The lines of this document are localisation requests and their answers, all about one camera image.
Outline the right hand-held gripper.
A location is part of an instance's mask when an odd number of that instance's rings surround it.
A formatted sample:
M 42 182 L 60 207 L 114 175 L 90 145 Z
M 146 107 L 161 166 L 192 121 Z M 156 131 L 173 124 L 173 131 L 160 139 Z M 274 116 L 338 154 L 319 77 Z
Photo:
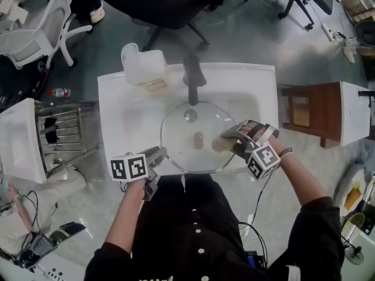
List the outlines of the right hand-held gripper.
M 258 141 L 254 141 L 249 136 L 244 136 L 240 132 L 242 125 L 247 122 L 256 121 L 243 121 L 242 123 L 222 132 L 220 136 L 222 138 L 242 138 L 233 145 L 231 152 L 246 161 L 247 168 L 250 171 L 252 178 L 259 181 L 272 175 L 281 161 L 278 154 L 269 143 L 271 135 L 276 139 L 278 138 L 279 130 L 272 125 L 265 124 L 265 132 Z

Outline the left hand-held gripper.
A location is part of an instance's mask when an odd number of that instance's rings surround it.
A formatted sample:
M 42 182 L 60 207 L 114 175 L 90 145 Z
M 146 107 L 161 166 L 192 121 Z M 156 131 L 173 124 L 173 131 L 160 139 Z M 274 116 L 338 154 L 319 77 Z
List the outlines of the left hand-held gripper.
M 154 146 L 147 150 L 146 154 L 126 154 L 117 156 L 110 160 L 110 173 L 113 181 L 120 183 L 131 183 L 139 179 L 145 179 L 144 200 L 151 201 L 157 191 L 157 174 L 153 167 L 158 167 L 166 158 L 166 155 L 160 154 L 165 148 Z

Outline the person's right hand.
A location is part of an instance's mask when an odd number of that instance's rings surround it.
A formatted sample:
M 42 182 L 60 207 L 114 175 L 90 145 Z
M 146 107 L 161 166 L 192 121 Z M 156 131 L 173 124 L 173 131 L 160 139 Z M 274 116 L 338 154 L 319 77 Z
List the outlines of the person's right hand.
M 241 126 L 240 132 L 249 136 L 252 140 L 258 141 L 265 132 L 265 126 L 256 122 L 247 122 Z

